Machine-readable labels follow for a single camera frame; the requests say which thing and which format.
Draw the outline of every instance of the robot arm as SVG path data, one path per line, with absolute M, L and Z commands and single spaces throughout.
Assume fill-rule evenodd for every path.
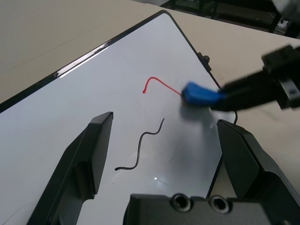
M 281 109 L 300 106 L 300 48 L 290 45 L 262 56 L 262 71 L 225 84 L 218 92 L 190 82 L 182 91 L 187 105 L 238 111 L 277 101 Z

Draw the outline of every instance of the whiteboard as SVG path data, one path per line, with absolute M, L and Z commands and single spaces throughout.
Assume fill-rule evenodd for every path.
M 189 81 L 218 88 L 166 12 L 56 75 L 0 114 L 0 224 L 15 212 L 6 225 L 26 224 L 66 147 L 108 111 L 114 119 L 99 192 L 83 204 L 78 225 L 122 224 L 132 193 L 207 196 L 222 154 L 216 122 L 235 115 L 186 108 L 154 79 L 143 93 L 153 76 L 178 92 Z M 138 166 L 115 171 L 135 164 L 141 134 L 157 132 L 163 118 L 157 135 L 143 137 Z

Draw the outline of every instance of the beige table surface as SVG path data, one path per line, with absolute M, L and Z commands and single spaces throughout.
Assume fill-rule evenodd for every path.
M 36 83 L 162 8 L 129 0 L 3 0 L 0 2 L 0 102 Z M 168 10 L 194 48 L 210 57 L 224 82 L 262 68 L 261 55 L 300 41 Z M 300 113 L 276 103 L 239 113 L 300 193 Z M 234 196 L 222 166 L 213 194 Z

